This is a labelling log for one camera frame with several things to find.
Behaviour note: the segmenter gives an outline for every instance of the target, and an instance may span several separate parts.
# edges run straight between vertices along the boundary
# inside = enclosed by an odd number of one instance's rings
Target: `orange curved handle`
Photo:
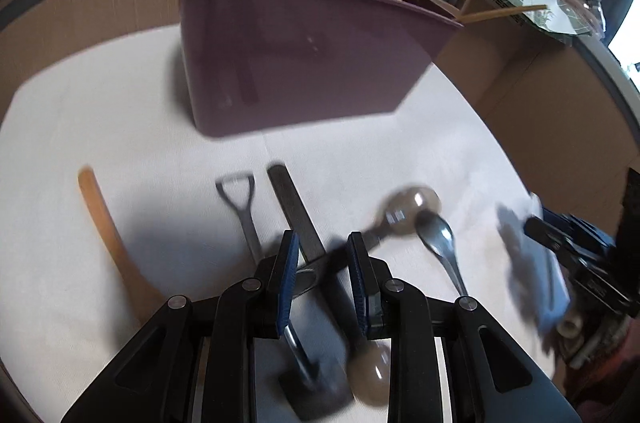
[[[513,6],[511,8],[499,8],[498,10],[489,10],[488,12],[468,13],[460,15],[458,22],[460,24],[471,24],[472,22],[480,22],[481,20],[489,20],[492,18],[508,17],[510,15],[518,15],[524,12],[535,12],[536,10],[548,10],[546,4],[532,4],[531,6]]]
[[[80,169],[78,185],[100,238],[120,272],[133,313],[144,324],[164,304],[165,298],[129,258],[91,167]]]

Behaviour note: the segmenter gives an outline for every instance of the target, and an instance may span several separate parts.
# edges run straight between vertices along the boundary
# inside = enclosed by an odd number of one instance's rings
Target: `white table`
[[[468,290],[552,372],[552,358],[511,300],[510,259],[497,231],[497,208],[524,217],[530,198],[489,130],[436,66],[388,115],[212,140],[196,131],[186,107],[180,33],[173,26],[47,68],[18,90],[6,115],[0,356],[45,423],[60,421],[136,329],[120,276],[78,191],[84,164],[94,167],[143,275],[167,296],[192,299],[219,294],[251,273],[239,223],[215,191],[223,175],[255,174],[254,220],[263,244],[287,228],[266,174],[273,161],[286,163],[325,244],[367,228],[392,191],[428,184],[456,236]],[[457,297],[416,237],[388,240],[374,254],[425,295]],[[294,302],[292,320],[312,356],[344,357],[313,295]],[[265,345],[280,343],[257,346],[261,422],[295,421],[282,395],[273,401],[278,394],[269,378],[282,366],[281,353],[260,358]],[[356,403],[334,420],[382,422],[386,409]]]

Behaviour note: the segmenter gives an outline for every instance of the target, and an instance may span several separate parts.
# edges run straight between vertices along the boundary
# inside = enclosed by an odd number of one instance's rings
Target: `brown spoon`
[[[80,169],[78,185],[100,238],[120,272],[133,313],[140,324],[145,324],[164,304],[166,298],[149,283],[129,258],[91,167]]]
[[[442,204],[435,191],[426,185],[410,186],[385,200],[378,222],[366,229],[362,237],[371,251],[392,235],[402,237],[415,233],[415,216],[421,210],[440,213]]]

